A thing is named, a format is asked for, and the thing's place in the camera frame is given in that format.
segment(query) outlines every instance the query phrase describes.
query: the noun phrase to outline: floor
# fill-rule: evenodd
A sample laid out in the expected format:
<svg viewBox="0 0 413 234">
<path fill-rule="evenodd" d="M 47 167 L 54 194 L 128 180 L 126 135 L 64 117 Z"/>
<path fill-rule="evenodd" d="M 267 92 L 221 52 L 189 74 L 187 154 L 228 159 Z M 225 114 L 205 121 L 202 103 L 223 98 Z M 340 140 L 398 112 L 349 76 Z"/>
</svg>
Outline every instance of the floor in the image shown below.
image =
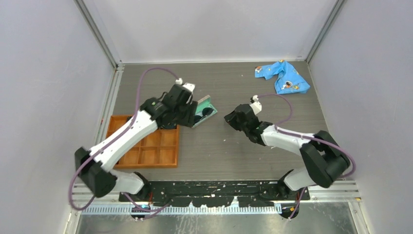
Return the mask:
<svg viewBox="0 0 413 234">
<path fill-rule="evenodd" d="M 224 116 L 253 95 L 275 93 L 276 77 L 254 78 L 254 68 L 268 62 L 180 63 L 156 65 L 173 70 L 184 82 L 194 83 L 194 99 L 210 95 L 218 113 L 195 129 L 182 127 L 178 168 L 139 169 L 149 180 L 219 180 L 278 179 L 287 171 L 303 166 L 300 156 L 288 151 L 254 144 L 241 132 L 224 122 Z M 294 114 L 281 126 L 286 129 L 315 133 L 327 130 L 306 62 L 291 62 L 312 86 L 306 94 L 286 95 Z M 152 64 L 128 64 L 122 75 L 113 115 L 131 115 L 136 87 L 143 71 Z M 160 97 L 169 91 L 174 78 L 163 72 L 148 73 L 143 81 L 140 100 Z M 277 97 L 260 99 L 260 120 L 276 122 L 289 114 L 288 105 Z"/>
</svg>

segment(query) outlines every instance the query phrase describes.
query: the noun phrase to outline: gray table surface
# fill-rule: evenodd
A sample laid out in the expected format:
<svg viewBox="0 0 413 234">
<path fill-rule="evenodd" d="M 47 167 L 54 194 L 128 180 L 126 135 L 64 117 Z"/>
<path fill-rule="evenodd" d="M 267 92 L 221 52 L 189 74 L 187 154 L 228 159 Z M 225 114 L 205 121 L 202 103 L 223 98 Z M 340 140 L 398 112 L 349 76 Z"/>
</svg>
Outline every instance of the gray table surface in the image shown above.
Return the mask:
<svg viewBox="0 0 413 234">
<path fill-rule="evenodd" d="M 242 132 L 233 130 L 224 116 L 253 95 L 275 93 L 276 77 L 265 80 L 254 78 L 254 68 L 269 62 L 237 63 L 179 63 L 128 64 L 125 66 L 113 115 L 132 115 L 136 87 L 143 71 L 159 66 L 173 70 L 184 82 L 196 84 L 194 100 L 210 95 L 218 113 L 195 129 L 182 127 L 180 133 L 178 168 L 139 169 L 149 180 L 225 180 L 225 179 L 279 179 L 287 171 L 303 166 L 300 156 L 283 149 L 254 144 Z M 293 117 L 281 127 L 315 133 L 327 130 L 316 91 L 306 62 L 291 62 L 312 86 L 306 94 L 285 97 L 294 108 Z M 174 78 L 164 71 L 148 73 L 143 81 L 140 102 L 160 97 L 169 91 Z M 262 121 L 277 122 L 289 114 L 289 107 L 279 97 L 260 99 Z"/>
</svg>

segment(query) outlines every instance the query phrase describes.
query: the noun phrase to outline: white wall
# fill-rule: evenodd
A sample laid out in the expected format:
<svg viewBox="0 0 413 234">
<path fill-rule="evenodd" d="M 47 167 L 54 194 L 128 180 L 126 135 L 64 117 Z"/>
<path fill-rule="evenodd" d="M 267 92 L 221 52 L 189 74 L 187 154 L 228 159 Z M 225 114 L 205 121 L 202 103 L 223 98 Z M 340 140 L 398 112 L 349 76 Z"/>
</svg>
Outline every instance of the white wall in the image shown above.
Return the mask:
<svg viewBox="0 0 413 234">
<path fill-rule="evenodd" d="M 374 233 L 412 233 L 413 2 L 347 1 L 310 68 Z"/>
<path fill-rule="evenodd" d="M 304 60 L 336 0 L 85 2 L 113 53 L 135 63 Z"/>
<path fill-rule="evenodd" d="M 59 234 L 113 69 L 73 0 L 0 3 L 0 233 Z"/>
</svg>

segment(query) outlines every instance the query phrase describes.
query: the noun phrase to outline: cable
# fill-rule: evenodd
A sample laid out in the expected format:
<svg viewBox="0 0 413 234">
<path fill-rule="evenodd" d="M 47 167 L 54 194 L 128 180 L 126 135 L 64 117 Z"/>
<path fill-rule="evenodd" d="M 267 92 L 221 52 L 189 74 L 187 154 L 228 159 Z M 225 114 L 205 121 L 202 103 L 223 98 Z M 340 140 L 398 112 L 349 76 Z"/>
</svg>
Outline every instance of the cable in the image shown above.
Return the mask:
<svg viewBox="0 0 413 234">
<path fill-rule="evenodd" d="M 292 218 L 292 217 L 294 216 L 294 214 L 296 213 L 296 210 L 297 210 L 298 207 L 300 206 L 300 201 L 301 201 L 301 199 L 302 199 L 302 195 L 304 194 L 304 192 L 305 192 L 306 189 L 307 189 L 307 187 L 304 187 L 304 188 L 301 190 L 300 196 L 299 196 L 299 198 L 297 199 L 297 205 L 295 206 L 295 208 L 294 208 L 293 212 L 291 213 L 291 215 L 288 217 L 288 220 L 291 220 L 291 218 Z"/>
<path fill-rule="evenodd" d="M 90 201 L 83 207 L 77 207 L 73 201 L 73 197 L 72 197 L 72 192 L 73 192 L 73 186 L 75 184 L 75 180 L 76 177 L 80 174 L 80 172 L 82 171 L 82 169 L 90 162 L 92 161 L 96 156 L 98 156 L 100 153 L 102 153 L 105 149 L 107 149 L 109 146 L 111 146 L 115 141 L 117 141 L 119 138 L 121 138 L 133 125 L 133 123 L 136 120 L 137 117 L 137 113 L 139 110 L 139 96 L 140 96 L 140 89 L 141 89 L 141 85 L 142 85 L 142 80 L 145 77 L 145 75 L 152 70 L 163 70 L 166 71 L 168 73 L 170 73 L 171 75 L 173 75 L 176 79 L 178 79 L 179 77 L 171 70 L 167 69 L 167 68 L 162 68 L 162 67 L 153 67 L 150 68 L 146 71 L 144 71 L 140 77 L 139 83 L 138 83 L 138 88 L 136 91 L 136 104 L 135 104 L 135 114 L 132 117 L 132 121 L 130 123 L 130 125 L 123 130 L 118 136 L 116 136 L 114 139 L 112 139 L 111 141 L 109 141 L 106 145 L 104 145 L 101 149 L 99 149 L 96 153 L 94 153 L 92 156 L 90 156 L 86 161 L 84 161 L 80 167 L 76 170 L 75 174 L 73 175 L 72 179 L 70 180 L 70 185 L 69 185 L 69 190 L 68 190 L 68 197 L 69 197 L 69 203 L 72 206 L 73 209 L 77 210 L 77 211 L 82 211 L 86 208 L 88 208 L 88 206 L 92 203 L 92 201 L 95 199 L 95 196 L 93 195 L 92 198 L 90 199 Z"/>
<path fill-rule="evenodd" d="M 344 149 L 342 149 L 342 148 L 339 147 L 338 145 L 332 144 L 332 143 L 330 143 L 330 142 L 328 142 L 328 141 L 325 141 L 325 140 L 322 140 L 322 139 L 318 139 L 318 138 L 315 138 L 315 137 L 302 136 L 302 135 L 300 135 L 300 134 L 290 133 L 290 132 L 286 132 L 286 131 L 283 131 L 283 130 L 279 129 L 279 127 L 278 127 L 279 124 L 282 124 L 282 123 L 284 123 L 284 122 L 289 121 L 289 120 L 291 119 L 291 117 L 293 116 L 293 106 L 291 105 L 291 103 L 290 103 L 285 97 L 283 97 L 283 96 L 281 96 L 281 95 L 278 95 L 278 94 L 263 94 L 263 95 L 258 95 L 258 98 L 262 98 L 262 97 L 266 97 L 266 96 L 277 96 L 277 97 L 280 97 L 280 98 L 284 99 L 285 102 L 287 102 L 288 106 L 290 107 L 290 114 L 288 115 L 288 117 L 287 117 L 286 119 L 283 119 L 283 120 L 281 120 L 281 121 L 278 121 L 277 123 L 274 124 L 274 125 L 275 125 L 275 129 L 276 129 L 277 132 L 280 132 L 280 133 L 285 134 L 285 135 L 293 136 L 293 137 L 300 137 L 300 138 L 304 138 L 304 139 L 307 139 L 307 140 L 314 140 L 314 141 L 317 141 L 317 142 L 319 142 L 319 143 L 322 143 L 322 144 L 328 145 L 328 146 L 330 146 L 330 147 L 333 147 L 333 148 L 335 148 L 336 150 L 339 150 L 340 152 L 342 152 L 343 154 L 345 154 L 345 155 L 347 156 L 347 158 L 350 160 L 352 168 L 351 168 L 351 171 L 350 171 L 349 173 L 340 176 L 340 178 L 345 178 L 345 177 L 351 176 L 351 175 L 356 171 L 356 162 L 354 161 L 354 158 L 353 158 L 347 151 L 345 151 Z M 304 187 L 304 188 L 302 189 L 301 194 L 300 194 L 300 197 L 299 197 L 298 200 L 297 200 L 297 204 L 296 204 L 296 206 L 295 206 L 295 209 L 294 209 L 294 211 L 291 213 L 291 215 L 288 217 L 288 219 L 289 219 L 290 221 L 291 221 L 291 218 L 293 217 L 293 215 L 295 214 L 297 208 L 300 206 L 300 201 L 301 201 L 301 199 L 302 199 L 302 195 L 304 194 L 304 191 L 305 191 L 306 189 L 307 189 L 307 187 Z"/>
</svg>

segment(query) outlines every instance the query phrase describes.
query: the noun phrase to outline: white cable connector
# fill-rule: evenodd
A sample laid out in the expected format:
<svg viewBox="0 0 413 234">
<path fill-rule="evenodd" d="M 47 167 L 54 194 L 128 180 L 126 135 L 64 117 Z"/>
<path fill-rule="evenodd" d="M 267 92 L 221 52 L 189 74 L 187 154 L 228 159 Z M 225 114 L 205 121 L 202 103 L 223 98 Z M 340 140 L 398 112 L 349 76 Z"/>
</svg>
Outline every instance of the white cable connector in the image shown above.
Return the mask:
<svg viewBox="0 0 413 234">
<path fill-rule="evenodd" d="M 182 80 L 182 78 L 178 78 L 175 80 L 175 84 L 179 84 L 182 85 L 184 83 L 184 81 Z"/>
</svg>

